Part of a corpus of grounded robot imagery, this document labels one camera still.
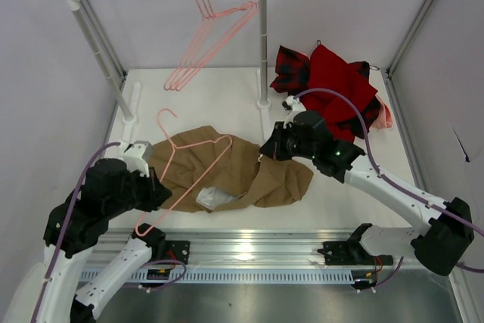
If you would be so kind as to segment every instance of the pile of clothes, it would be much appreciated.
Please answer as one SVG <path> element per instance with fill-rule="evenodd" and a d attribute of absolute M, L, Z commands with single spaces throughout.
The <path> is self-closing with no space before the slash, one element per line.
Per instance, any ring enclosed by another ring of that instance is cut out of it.
<path fill-rule="evenodd" d="M 271 84 L 277 92 L 297 95 L 315 88 L 330 89 L 347 97 L 360 111 L 366 124 L 377 129 L 391 128 L 389 108 L 370 85 L 368 62 L 346 63 L 341 57 L 318 44 L 311 57 L 281 46 L 276 60 L 278 77 Z M 363 138 L 363 130 L 353 109 L 341 98 L 312 92 L 300 98 L 307 110 L 316 110 L 326 120 L 333 137 L 354 142 Z"/>

